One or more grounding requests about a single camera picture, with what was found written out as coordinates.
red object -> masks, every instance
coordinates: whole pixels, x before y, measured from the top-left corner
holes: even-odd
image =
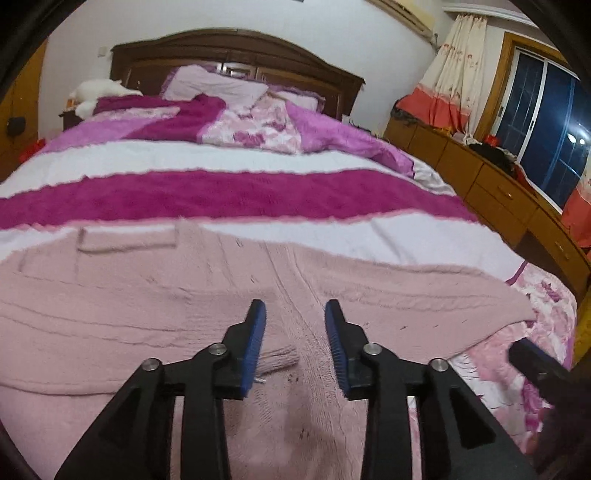
[[[489,144],[491,147],[498,147],[499,146],[499,139],[494,135],[487,135],[484,139],[484,143]]]
[[[47,145],[45,138],[37,140],[35,143],[29,145],[18,157],[19,163],[25,163],[29,158],[31,158],[35,153],[40,151],[43,147]]]

wooden headboard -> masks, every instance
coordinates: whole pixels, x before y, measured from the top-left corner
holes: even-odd
[[[112,52],[111,79],[145,95],[159,94],[172,68],[197,63],[221,74],[317,92],[326,98],[324,113],[338,120],[350,115],[364,83],[288,41],[236,28],[193,30],[116,45]]]

curtain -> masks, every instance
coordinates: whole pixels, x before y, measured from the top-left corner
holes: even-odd
[[[579,247],[591,247],[591,152],[577,187],[564,205],[562,223]]]
[[[469,121],[482,90],[486,18],[459,15],[413,93],[397,107],[428,125],[473,134]]]

wooden dresser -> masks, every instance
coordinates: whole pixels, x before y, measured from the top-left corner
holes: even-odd
[[[431,165],[483,224],[497,231],[518,255],[558,276],[582,302],[591,264],[546,200],[427,125],[392,118],[384,138]]]

bolt head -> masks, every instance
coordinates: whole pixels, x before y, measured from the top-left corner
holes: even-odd
[[[223,343],[214,343],[209,347],[209,353],[212,355],[223,355],[227,351],[228,349],[226,348],[226,345],[224,345]]]
[[[449,368],[449,364],[443,358],[434,358],[429,362],[429,365],[437,372],[444,372]]]
[[[368,355],[379,355],[382,353],[382,347],[377,343],[366,343],[363,346],[363,351]]]
[[[142,362],[142,369],[147,372],[153,372],[160,366],[160,360],[157,358],[147,358]]]

